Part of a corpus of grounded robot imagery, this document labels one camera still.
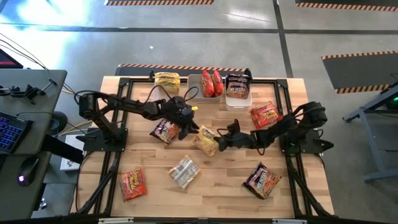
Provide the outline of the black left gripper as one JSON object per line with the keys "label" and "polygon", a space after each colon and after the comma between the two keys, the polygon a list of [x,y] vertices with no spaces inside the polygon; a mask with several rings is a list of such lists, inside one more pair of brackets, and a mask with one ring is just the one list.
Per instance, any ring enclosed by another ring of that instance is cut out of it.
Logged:
{"label": "black left gripper", "polygon": [[187,130],[199,130],[199,126],[193,120],[195,112],[190,105],[186,104],[181,96],[175,96],[163,102],[161,110],[164,118],[181,126],[178,134],[179,140],[183,140],[187,136]]}

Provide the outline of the yellow Maruchan noodle pack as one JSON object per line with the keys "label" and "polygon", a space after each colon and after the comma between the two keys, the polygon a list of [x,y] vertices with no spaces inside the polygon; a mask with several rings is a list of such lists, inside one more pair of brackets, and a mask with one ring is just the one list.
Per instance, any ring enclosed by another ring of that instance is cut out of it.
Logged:
{"label": "yellow Maruchan noodle pack", "polygon": [[188,155],[185,155],[176,166],[169,170],[169,175],[179,187],[186,189],[200,171],[201,169],[194,161]]}
{"label": "yellow Maruchan noodle pack", "polygon": [[180,90],[179,79],[157,78],[155,84],[163,87],[167,93],[178,93]]}
{"label": "yellow Maruchan noodle pack", "polygon": [[214,140],[218,137],[211,129],[206,126],[200,126],[198,134],[190,141],[190,144],[198,149],[201,149],[207,156],[214,156],[219,149],[219,144]]}
{"label": "yellow Maruchan noodle pack", "polygon": [[155,73],[156,80],[180,80],[180,75],[178,73],[171,72],[158,72]]}

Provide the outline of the black Maruchan fire noodle pack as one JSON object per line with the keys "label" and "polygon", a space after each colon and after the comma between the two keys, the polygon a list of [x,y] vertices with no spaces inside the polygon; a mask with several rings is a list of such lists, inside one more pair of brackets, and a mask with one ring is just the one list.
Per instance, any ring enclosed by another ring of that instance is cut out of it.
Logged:
{"label": "black Maruchan fire noodle pack", "polygon": [[239,82],[239,83],[250,83],[251,77],[246,74],[228,74],[226,77],[228,83],[229,82]]}
{"label": "black Maruchan fire noodle pack", "polygon": [[281,178],[281,176],[275,175],[260,162],[243,182],[243,187],[252,192],[257,198],[265,200]]}
{"label": "black Maruchan fire noodle pack", "polygon": [[226,96],[231,98],[247,99],[249,84],[246,82],[229,82],[226,86]]}
{"label": "black Maruchan fire noodle pack", "polygon": [[176,124],[164,118],[152,130],[150,135],[166,144],[170,144],[179,132],[180,128]]}

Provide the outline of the grey plastic bin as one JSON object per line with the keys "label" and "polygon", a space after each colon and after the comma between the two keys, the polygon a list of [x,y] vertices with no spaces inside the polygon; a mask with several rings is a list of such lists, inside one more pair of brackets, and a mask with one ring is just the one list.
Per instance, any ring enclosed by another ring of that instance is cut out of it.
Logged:
{"label": "grey plastic bin", "polygon": [[203,96],[203,92],[201,89],[201,77],[202,74],[190,74],[187,78],[187,89],[188,89],[188,97],[192,97],[194,94],[196,96],[192,99],[192,101],[197,101],[197,102],[205,102],[205,103],[214,103],[214,102],[219,102],[221,97],[216,96],[212,98],[205,98]]}

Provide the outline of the white plastic bin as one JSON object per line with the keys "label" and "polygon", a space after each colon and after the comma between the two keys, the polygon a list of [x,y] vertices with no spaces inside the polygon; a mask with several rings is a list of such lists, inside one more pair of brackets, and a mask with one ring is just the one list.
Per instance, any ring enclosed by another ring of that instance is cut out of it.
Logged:
{"label": "white plastic bin", "polygon": [[[225,78],[225,96],[226,86],[228,84]],[[246,111],[252,105],[251,82],[249,84],[249,95],[247,99],[231,98],[226,96],[226,109],[229,111]]]}

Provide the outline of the black mat with striped edge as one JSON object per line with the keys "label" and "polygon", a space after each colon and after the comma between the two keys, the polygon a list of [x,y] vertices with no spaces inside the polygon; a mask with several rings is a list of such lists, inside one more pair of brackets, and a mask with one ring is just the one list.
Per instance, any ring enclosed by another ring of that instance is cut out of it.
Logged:
{"label": "black mat with striped edge", "polygon": [[398,82],[398,50],[324,55],[322,62],[337,94],[383,91]]}
{"label": "black mat with striped edge", "polygon": [[212,5],[215,0],[105,0],[106,6]]}
{"label": "black mat with striped edge", "polygon": [[149,76],[150,72],[169,72],[178,73],[181,77],[187,77],[191,74],[201,74],[203,70],[213,73],[217,70],[221,76],[229,73],[244,73],[245,68],[226,68],[226,67],[204,67],[204,66],[185,66],[185,65],[155,65],[122,63],[116,69],[116,76]]}
{"label": "black mat with striped edge", "polygon": [[295,0],[297,7],[398,12],[398,0]]}

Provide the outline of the white box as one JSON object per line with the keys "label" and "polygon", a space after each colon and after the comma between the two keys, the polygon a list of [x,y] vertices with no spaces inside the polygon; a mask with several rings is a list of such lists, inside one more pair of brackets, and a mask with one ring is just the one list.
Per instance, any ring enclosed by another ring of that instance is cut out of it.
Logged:
{"label": "white box", "polygon": [[[78,140],[77,135],[68,135],[65,138],[65,143],[79,149],[82,152],[82,155],[85,156],[86,152],[83,150],[84,143]],[[62,158],[61,164],[60,164],[60,170],[62,171],[71,171],[71,170],[78,170],[79,164],[76,162],[72,162],[71,160]]]}

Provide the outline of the black round base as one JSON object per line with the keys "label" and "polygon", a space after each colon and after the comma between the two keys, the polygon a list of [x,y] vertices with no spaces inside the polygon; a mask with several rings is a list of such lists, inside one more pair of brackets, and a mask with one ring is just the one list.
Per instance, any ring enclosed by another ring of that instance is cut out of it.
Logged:
{"label": "black round base", "polygon": [[63,131],[66,127],[68,118],[65,113],[60,111],[55,111],[52,115],[52,119],[50,120],[50,125],[48,128],[48,132],[51,135],[55,135],[60,131]]}

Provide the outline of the grey office desk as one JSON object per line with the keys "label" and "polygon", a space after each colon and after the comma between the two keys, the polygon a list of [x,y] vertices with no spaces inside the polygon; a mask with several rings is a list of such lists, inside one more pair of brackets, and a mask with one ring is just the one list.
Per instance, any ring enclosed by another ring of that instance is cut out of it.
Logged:
{"label": "grey office desk", "polygon": [[[31,85],[42,89],[49,80],[56,83],[46,89],[46,95],[36,96],[32,103],[23,98],[0,96],[0,112],[33,122],[14,153],[5,154],[4,162],[0,163],[0,221],[29,219],[42,197],[42,184],[52,153],[41,148],[66,75],[64,70],[0,69],[0,85],[4,87],[24,89]],[[23,187],[17,183],[17,176],[22,162],[30,155],[36,155],[39,163],[33,183]]]}

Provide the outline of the blue-grey table stand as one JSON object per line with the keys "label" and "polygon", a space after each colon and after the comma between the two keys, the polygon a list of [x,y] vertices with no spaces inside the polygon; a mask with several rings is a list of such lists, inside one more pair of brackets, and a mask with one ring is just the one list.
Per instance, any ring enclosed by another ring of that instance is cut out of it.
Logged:
{"label": "blue-grey table stand", "polygon": [[365,182],[398,177],[398,165],[385,163],[388,156],[398,152],[398,110],[386,108],[386,102],[398,95],[398,82],[380,91],[373,100],[343,116],[346,123],[358,118],[366,132],[377,171],[366,174]]}

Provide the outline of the black desk clamp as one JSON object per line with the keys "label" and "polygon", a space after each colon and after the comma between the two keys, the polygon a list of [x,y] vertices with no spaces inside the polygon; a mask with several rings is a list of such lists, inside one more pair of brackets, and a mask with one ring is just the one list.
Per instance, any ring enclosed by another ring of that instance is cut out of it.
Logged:
{"label": "black desk clamp", "polygon": [[26,89],[22,91],[18,86],[3,87],[0,85],[0,96],[11,96],[14,98],[25,98],[27,100],[32,100],[37,95],[46,95],[46,93],[39,89],[27,85]]}

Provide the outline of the black computer mouse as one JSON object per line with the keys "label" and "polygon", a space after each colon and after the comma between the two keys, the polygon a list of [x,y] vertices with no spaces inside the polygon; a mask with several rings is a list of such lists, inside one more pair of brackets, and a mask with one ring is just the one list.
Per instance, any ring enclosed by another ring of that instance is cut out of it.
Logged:
{"label": "black computer mouse", "polygon": [[17,183],[20,186],[27,187],[33,183],[39,161],[37,156],[30,156],[22,162],[17,175]]}

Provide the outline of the backlit black keyboard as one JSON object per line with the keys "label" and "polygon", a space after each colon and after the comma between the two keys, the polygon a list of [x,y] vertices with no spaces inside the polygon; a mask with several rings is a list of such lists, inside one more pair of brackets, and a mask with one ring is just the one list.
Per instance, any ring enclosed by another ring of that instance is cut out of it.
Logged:
{"label": "backlit black keyboard", "polygon": [[0,112],[0,153],[12,154],[24,140],[32,121]]}

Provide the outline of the black monitor with red stripe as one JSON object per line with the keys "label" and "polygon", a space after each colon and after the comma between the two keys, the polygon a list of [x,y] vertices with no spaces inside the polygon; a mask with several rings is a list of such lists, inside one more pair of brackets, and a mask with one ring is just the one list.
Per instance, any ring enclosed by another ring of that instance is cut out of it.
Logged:
{"label": "black monitor with red stripe", "polygon": [[0,49],[0,68],[22,69],[23,65]]}

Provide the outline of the black aluminium table frame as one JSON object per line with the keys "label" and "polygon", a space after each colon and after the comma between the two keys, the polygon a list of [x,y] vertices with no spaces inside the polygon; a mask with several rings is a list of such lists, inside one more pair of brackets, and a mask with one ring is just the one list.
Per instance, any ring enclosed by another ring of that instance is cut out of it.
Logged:
{"label": "black aluminium table frame", "polygon": [[[145,101],[154,83],[147,77],[105,76],[101,91],[115,93],[119,81],[123,78],[133,80],[131,98]],[[286,86],[292,97],[292,109],[307,103],[307,92],[303,79],[300,78],[255,78],[252,84],[252,106],[263,105],[268,101],[277,104],[274,93],[274,80],[281,96],[282,112],[287,113],[287,102],[284,99]],[[220,102],[199,102],[191,100],[190,105],[198,105],[195,122],[205,125],[212,131],[224,128],[239,119],[241,130],[248,133],[255,128],[247,111],[228,111],[224,96]],[[290,182],[287,173],[285,156],[280,149],[279,139],[266,149],[263,156],[256,150],[229,148],[216,152],[208,157],[203,151],[190,145],[193,134],[183,141],[174,140],[169,145],[149,136],[149,133],[160,121],[148,121],[138,114],[129,113],[126,120],[129,129],[125,151],[121,153],[114,193],[111,197],[111,217],[133,217],[135,222],[140,218],[162,218],[165,222],[189,222],[199,219],[260,219],[260,218],[293,218],[294,209],[290,193]],[[169,170],[188,155],[201,169],[198,176],[184,190],[169,176]],[[78,185],[78,204],[82,207],[97,188],[103,166],[105,153],[93,152],[85,159],[81,168]],[[266,200],[261,200],[246,190],[241,184],[262,162],[276,174],[282,176],[279,183]],[[327,186],[325,170],[318,156],[302,156],[304,173],[308,187],[314,197],[322,203],[323,208],[333,214],[333,206]],[[122,200],[119,181],[123,173],[142,168],[144,172],[147,195],[127,201]]]}

